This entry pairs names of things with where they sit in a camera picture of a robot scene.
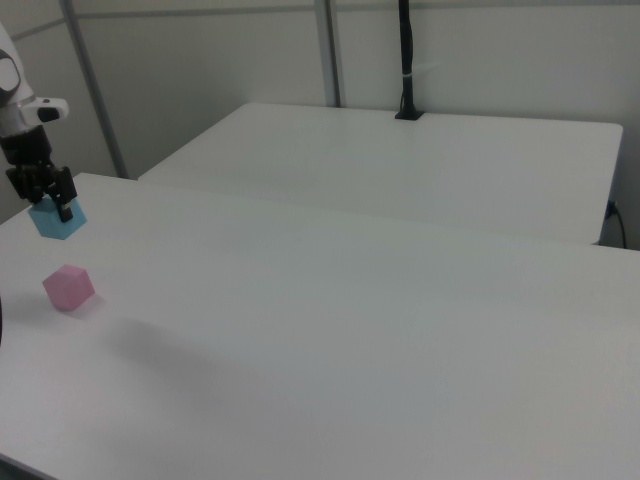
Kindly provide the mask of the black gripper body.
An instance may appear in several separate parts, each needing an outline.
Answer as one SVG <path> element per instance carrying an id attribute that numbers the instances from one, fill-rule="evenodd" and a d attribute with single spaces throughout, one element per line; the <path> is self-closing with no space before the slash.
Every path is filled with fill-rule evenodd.
<path id="1" fill-rule="evenodd" d="M 51 172 L 52 148 L 43 126 L 1 138 L 1 149 L 13 171 L 19 167 L 34 167 L 37 171 Z"/>

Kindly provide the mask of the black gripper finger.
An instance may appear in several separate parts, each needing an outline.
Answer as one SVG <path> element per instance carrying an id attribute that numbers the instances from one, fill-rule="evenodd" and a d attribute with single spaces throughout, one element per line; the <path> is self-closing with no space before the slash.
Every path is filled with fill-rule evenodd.
<path id="1" fill-rule="evenodd" d="M 51 171 L 48 181 L 48 195 L 54 201 L 60 220 L 63 223 L 73 219 L 71 203 L 77 197 L 76 187 L 68 167 Z"/>
<path id="2" fill-rule="evenodd" d="M 6 170 L 6 175 L 21 199 L 26 199 L 31 204 L 38 203 L 37 178 L 31 169 L 26 167 L 12 167 Z"/>

